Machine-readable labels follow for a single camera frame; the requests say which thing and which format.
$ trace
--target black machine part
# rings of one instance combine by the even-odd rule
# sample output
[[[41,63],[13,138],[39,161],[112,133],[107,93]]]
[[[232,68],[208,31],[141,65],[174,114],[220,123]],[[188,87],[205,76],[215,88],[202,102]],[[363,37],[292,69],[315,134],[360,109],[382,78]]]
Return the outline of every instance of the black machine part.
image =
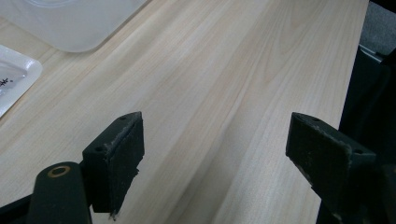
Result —
[[[292,113],[286,155],[322,200],[317,223],[395,223],[396,170],[378,166],[372,150],[320,119]]]
[[[0,208],[0,223],[92,223],[89,207],[115,216],[145,153],[140,112],[114,120],[83,151],[36,178],[32,195]]]

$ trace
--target table surface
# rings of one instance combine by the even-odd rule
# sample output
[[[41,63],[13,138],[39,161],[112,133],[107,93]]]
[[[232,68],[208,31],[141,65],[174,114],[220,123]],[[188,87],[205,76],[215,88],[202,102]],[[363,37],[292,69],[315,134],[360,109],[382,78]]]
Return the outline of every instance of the table surface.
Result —
[[[285,156],[290,115],[338,127],[367,4],[153,0],[84,53],[0,19],[0,44],[44,67],[0,119],[0,205],[142,111],[146,156],[119,223],[315,223],[319,198]]]

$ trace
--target translucent plastic box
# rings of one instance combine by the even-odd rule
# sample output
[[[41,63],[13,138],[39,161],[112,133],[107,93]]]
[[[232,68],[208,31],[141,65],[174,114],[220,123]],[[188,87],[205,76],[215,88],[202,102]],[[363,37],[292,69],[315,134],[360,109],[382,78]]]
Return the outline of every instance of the translucent plastic box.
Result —
[[[57,49],[81,52],[102,43],[148,0],[7,0],[0,16]]]

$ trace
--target wooden table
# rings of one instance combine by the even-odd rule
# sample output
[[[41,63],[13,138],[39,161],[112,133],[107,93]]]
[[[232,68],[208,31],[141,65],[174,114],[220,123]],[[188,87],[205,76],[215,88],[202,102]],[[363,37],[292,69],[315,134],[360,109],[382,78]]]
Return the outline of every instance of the wooden table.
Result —
[[[338,126],[367,4],[153,0],[85,53],[0,19],[0,44],[44,66],[0,119],[0,205],[142,111],[146,156],[118,223],[314,223],[319,198],[285,156],[290,114]]]

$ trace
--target white tray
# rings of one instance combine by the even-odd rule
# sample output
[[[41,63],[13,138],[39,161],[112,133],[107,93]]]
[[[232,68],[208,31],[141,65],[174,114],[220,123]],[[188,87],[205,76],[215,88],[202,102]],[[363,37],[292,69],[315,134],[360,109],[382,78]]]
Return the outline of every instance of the white tray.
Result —
[[[0,45],[0,117],[35,83],[40,62]]]

